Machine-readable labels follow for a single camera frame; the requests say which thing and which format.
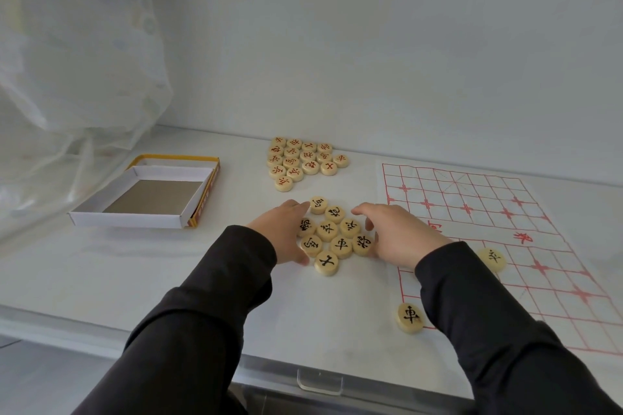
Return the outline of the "clear plastic storage bin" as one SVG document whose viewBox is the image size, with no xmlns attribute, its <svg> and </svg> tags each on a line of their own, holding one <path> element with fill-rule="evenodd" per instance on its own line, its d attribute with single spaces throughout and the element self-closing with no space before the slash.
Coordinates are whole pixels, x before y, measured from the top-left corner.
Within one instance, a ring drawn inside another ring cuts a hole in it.
<svg viewBox="0 0 623 415">
<path fill-rule="evenodd" d="M 249 415 L 476 415 L 462 397 L 250 355 L 229 389 Z"/>
</svg>

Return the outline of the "translucent white curtain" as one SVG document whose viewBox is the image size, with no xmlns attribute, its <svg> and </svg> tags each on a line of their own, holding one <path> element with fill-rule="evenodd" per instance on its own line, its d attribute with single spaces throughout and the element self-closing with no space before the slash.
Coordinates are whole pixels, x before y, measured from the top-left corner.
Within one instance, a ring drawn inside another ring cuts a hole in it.
<svg viewBox="0 0 623 415">
<path fill-rule="evenodd" d="M 172 97 L 152 0 L 0 0 L 0 240 L 109 181 Z"/>
</svg>

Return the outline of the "single black-marked wooden chess disc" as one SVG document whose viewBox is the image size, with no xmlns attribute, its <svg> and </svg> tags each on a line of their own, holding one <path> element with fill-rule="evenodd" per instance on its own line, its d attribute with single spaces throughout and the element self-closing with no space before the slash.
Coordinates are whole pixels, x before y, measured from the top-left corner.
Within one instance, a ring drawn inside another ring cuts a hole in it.
<svg viewBox="0 0 623 415">
<path fill-rule="evenodd" d="M 479 259 L 487 266 L 487 268 L 493 273 L 499 273 L 507 267 L 506 257 L 502 252 L 491 248 L 483 247 L 476 251 Z"/>
<path fill-rule="evenodd" d="M 408 334 L 420 332 L 424 328 L 421 310 L 413 303 L 403 302 L 397 307 L 394 317 L 401 331 Z"/>
</svg>

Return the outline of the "cluster of black-marked chess pieces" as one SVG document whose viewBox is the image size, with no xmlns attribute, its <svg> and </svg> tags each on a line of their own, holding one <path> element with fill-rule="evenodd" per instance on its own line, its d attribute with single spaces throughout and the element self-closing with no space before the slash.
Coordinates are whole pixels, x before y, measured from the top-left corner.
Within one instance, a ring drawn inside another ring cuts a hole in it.
<svg viewBox="0 0 623 415">
<path fill-rule="evenodd" d="M 361 223 L 347 216 L 346 208 L 331 204 L 323 196 L 310 198 L 310 207 L 297 228 L 299 247 L 324 277 L 337 274 L 341 262 L 371 254 L 373 238 Z"/>
</svg>

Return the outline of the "white cardboard box tray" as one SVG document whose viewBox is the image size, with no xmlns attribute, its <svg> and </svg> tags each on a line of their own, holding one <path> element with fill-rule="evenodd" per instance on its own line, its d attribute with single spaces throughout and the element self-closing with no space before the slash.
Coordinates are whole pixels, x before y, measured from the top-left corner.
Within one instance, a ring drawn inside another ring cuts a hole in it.
<svg viewBox="0 0 623 415">
<path fill-rule="evenodd" d="M 183 229 L 214 167 L 136 165 L 68 213 L 77 227 Z"/>
</svg>

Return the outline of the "cluster of red-marked chess pieces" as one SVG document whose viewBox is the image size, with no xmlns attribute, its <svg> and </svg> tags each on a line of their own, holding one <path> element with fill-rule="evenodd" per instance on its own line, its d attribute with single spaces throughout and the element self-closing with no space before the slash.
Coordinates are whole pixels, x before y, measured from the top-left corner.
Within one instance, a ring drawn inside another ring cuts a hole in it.
<svg viewBox="0 0 623 415">
<path fill-rule="evenodd" d="M 350 166 L 350 157 L 329 142 L 275 136 L 267 148 L 268 174 L 277 191 L 288 192 L 308 176 L 334 176 Z"/>
</svg>

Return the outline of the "yellow cardboard box lid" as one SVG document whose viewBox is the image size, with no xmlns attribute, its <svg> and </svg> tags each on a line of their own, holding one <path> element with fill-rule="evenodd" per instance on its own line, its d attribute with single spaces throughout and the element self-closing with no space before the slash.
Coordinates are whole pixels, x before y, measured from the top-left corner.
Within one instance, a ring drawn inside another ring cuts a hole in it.
<svg viewBox="0 0 623 415">
<path fill-rule="evenodd" d="M 214 156 L 144 153 L 126 167 L 139 181 L 156 182 L 142 186 L 137 203 L 137 228 L 196 228 L 209 193 L 221 170 Z"/>
</svg>

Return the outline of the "person's left forearm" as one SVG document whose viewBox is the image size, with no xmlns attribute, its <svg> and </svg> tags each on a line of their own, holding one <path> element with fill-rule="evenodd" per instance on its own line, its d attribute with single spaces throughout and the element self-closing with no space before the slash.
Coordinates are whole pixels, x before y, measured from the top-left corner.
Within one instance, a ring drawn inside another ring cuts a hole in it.
<svg viewBox="0 0 623 415">
<path fill-rule="evenodd" d="M 218 415 L 240 360 L 246 317 L 270 297 L 275 265 L 267 238 L 228 226 L 136 326 L 72 415 Z"/>
</svg>

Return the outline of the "person's right forearm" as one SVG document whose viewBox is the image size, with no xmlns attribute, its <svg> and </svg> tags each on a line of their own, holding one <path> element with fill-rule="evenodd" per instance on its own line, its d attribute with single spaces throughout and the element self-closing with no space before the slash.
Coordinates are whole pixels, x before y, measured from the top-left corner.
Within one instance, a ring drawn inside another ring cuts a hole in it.
<svg viewBox="0 0 623 415">
<path fill-rule="evenodd" d="M 419 258 L 425 311 L 455 349 L 480 415 L 623 415 L 469 246 L 450 242 Z"/>
</svg>

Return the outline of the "person's right hand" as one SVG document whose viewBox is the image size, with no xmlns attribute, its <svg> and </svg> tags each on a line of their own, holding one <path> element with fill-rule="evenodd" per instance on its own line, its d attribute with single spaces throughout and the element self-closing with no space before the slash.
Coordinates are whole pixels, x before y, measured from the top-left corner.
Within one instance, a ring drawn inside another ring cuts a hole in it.
<svg viewBox="0 0 623 415">
<path fill-rule="evenodd" d="M 375 225 L 369 256 L 399 267 L 414 269 L 425 256 L 452 242 L 428 224 L 397 205 L 364 202 L 351 210 L 369 216 Z"/>
</svg>

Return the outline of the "white paper red-lined chessboard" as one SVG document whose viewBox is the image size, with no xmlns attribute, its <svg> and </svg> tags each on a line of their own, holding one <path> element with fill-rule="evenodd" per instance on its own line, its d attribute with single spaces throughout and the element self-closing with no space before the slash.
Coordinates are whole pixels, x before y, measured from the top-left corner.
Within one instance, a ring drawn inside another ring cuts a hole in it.
<svg viewBox="0 0 623 415">
<path fill-rule="evenodd" d="M 404 208 L 475 253 L 502 252 L 507 267 L 494 277 L 567 348 L 623 358 L 623 303 L 521 179 L 385 161 L 377 174 L 378 201 Z"/>
</svg>

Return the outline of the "person's left hand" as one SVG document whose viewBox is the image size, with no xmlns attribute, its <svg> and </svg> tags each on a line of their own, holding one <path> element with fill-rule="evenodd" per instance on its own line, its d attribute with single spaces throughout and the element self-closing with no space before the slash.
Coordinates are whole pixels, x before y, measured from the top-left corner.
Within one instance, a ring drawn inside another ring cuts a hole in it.
<svg viewBox="0 0 623 415">
<path fill-rule="evenodd" d="M 276 263 L 291 262 L 296 254 L 306 254 L 297 244 L 300 222 L 307 214 L 310 202 L 288 199 L 281 205 L 261 214 L 246 225 L 266 238 L 273 246 Z"/>
</svg>

